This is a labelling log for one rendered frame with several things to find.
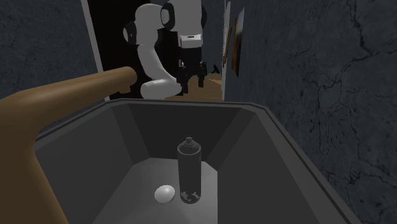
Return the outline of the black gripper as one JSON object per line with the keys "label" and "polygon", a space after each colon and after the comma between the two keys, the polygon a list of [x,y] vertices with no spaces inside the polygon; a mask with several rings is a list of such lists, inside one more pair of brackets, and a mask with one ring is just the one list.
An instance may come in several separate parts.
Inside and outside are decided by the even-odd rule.
{"label": "black gripper", "polygon": [[198,86],[204,87],[207,76],[207,64],[202,62],[202,48],[179,48],[178,83],[181,85],[180,94],[188,93],[188,69],[198,71]]}

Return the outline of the dark spray can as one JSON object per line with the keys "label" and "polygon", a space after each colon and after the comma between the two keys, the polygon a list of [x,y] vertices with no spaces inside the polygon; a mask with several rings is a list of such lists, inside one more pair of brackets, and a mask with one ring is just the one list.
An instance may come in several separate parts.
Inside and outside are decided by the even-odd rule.
{"label": "dark spray can", "polygon": [[179,194],[186,204],[194,204],[201,198],[202,148],[192,137],[177,147]]}

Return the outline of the white egg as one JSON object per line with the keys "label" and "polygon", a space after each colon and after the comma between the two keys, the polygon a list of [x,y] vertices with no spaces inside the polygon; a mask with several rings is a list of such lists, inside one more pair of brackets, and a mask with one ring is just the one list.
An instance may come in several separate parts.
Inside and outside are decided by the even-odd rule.
{"label": "white egg", "polygon": [[175,197],[176,191],[171,185],[159,186],[154,192],[154,198],[159,204],[168,204]]}

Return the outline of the grey sink basin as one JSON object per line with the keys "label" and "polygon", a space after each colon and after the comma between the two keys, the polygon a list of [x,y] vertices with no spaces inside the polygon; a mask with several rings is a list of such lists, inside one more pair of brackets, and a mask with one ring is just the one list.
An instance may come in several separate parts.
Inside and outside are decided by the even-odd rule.
{"label": "grey sink basin", "polygon": [[[177,147],[202,147],[202,196],[178,187]],[[266,107],[108,101],[39,135],[36,156],[69,224],[361,224]]]}

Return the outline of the brown faucet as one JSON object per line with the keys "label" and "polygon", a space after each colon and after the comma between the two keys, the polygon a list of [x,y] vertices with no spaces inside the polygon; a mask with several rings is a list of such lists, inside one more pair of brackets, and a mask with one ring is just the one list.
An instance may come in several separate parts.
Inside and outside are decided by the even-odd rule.
{"label": "brown faucet", "polygon": [[68,224],[36,158],[34,144],[48,124],[137,80],[121,67],[30,88],[0,100],[0,224]]}

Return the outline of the narrow brown framed wall picture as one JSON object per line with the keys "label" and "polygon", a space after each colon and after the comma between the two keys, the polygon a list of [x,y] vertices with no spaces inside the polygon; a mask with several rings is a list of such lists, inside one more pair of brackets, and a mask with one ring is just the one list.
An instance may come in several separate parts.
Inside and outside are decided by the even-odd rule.
{"label": "narrow brown framed wall picture", "polygon": [[223,54],[222,66],[224,66],[226,64],[226,62],[227,62],[228,46],[229,46],[229,42],[230,42],[231,32],[232,32],[232,28],[229,27],[228,33],[227,33],[227,36],[226,36],[226,41],[225,41],[225,49],[224,49],[224,54]]}

